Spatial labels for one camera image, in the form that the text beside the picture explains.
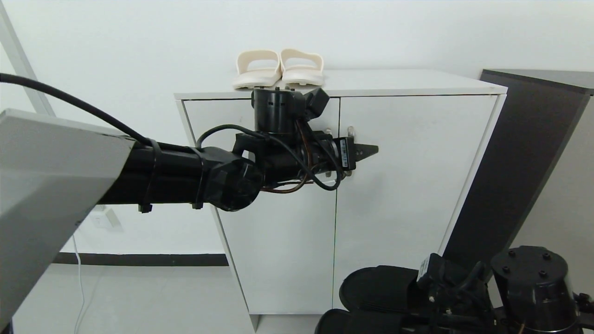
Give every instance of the white cabinet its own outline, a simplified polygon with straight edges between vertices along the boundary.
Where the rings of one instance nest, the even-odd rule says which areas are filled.
[[[250,100],[185,102],[189,124],[199,137],[221,124],[253,130]],[[332,99],[314,130],[338,133],[339,99]],[[213,134],[204,146],[230,150],[237,131]],[[320,175],[322,181],[328,180]],[[220,220],[248,309],[252,314],[320,314],[332,306],[336,192],[304,187],[292,194],[260,193],[238,212]]]
[[[354,270],[416,268],[442,252],[507,91],[427,70],[325,75],[332,98],[312,128],[346,136],[353,127],[357,143],[380,152],[337,191],[261,193],[244,210],[215,215],[251,314],[322,314],[341,307],[338,288]],[[249,97],[226,86],[177,94],[188,138],[221,124],[253,128]],[[226,130],[205,146],[234,141]]]

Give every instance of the label sticker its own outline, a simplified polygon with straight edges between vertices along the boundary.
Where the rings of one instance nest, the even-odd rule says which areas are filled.
[[[347,168],[349,166],[349,156],[346,151],[346,139],[340,141],[340,157],[342,158],[342,167]]]
[[[429,258],[431,256],[428,256],[425,260],[423,260],[423,262],[421,263],[421,268],[419,269],[419,275],[416,277],[416,281],[419,282],[419,280],[421,279],[421,277],[423,277],[424,274],[427,273],[427,270],[429,270]]]

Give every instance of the cabinet door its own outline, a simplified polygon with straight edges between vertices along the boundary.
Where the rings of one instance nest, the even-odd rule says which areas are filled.
[[[353,271],[417,269],[437,253],[477,154],[496,96],[345,97],[340,135],[380,151],[338,189],[334,307]]]
[[[221,124],[254,128],[249,100],[193,100],[185,108],[196,138]],[[338,117],[339,100],[331,99],[310,124],[336,135]],[[235,132],[215,133],[204,145],[230,150]],[[319,177],[331,184],[335,176]],[[322,314],[331,308],[335,209],[335,191],[306,185],[292,194],[260,193],[238,212],[219,210],[251,314]]]

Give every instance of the black cylinder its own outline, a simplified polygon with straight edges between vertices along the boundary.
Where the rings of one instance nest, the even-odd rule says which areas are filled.
[[[497,254],[491,267],[514,327],[524,333],[577,334],[577,306],[565,260],[544,247],[522,246]]]
[[[300,93],[288,90],[254,89],[252,107],[256,131],[292,135],[295,133],[296,111],[305,110],[305,99]]]

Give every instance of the floor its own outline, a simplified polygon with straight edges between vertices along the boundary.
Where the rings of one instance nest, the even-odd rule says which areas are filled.
[[[83,266],[78,334],[253,334],[228,267]],[[73,333],[81,305],[76,265],[52,264],[14,317],[16,334]],[[262,316],[258,334],[313,333],[319,316]]]

